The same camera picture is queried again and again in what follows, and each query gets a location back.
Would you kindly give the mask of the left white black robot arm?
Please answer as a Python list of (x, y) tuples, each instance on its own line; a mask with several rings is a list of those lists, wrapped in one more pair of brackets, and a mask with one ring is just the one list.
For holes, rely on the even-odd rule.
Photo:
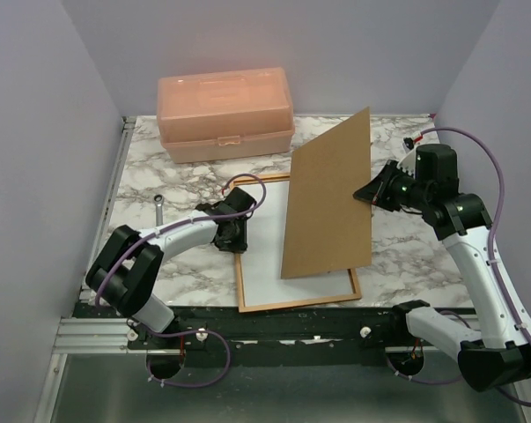
[(194, 247), (213, 244), (224, 252), (247, 250), (247, 220), (262, 205), (245, 190), (233, 188), (214, 204), (198, 204), (186, 218), (137, 231), (117, 227), (86, 273), (85, 283), (95, 301), (105, 301), (120, 315), (148, 329), (160, 348), (172, 346), (179, 335), (173, 311), (154, 293), (163, 263)]

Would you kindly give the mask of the brown fibreboard backing board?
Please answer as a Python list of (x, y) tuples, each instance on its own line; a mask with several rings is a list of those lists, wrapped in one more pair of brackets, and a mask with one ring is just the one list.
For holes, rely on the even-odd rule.
[(370, 180), (369, 108), (292, 153), (282, 278), (372, 263), (372, 209), (353, 197)]

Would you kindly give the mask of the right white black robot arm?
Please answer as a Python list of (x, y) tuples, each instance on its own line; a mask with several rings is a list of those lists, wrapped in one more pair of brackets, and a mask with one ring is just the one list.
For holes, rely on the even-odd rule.
[(354, 199), (389, 212), (420, 212), (459, 269), (479, 320), (471, 330), (425, 301), (393, 307), (388, 334), (398, 345), (421, 338), (456, 360), (479, 392), (531, 378), (531, 319), (489, 240), (492, 221), (482, 199), (459, 191), (457, 154), (447, 145), (420, 145), (407, 170), (390, 160)]

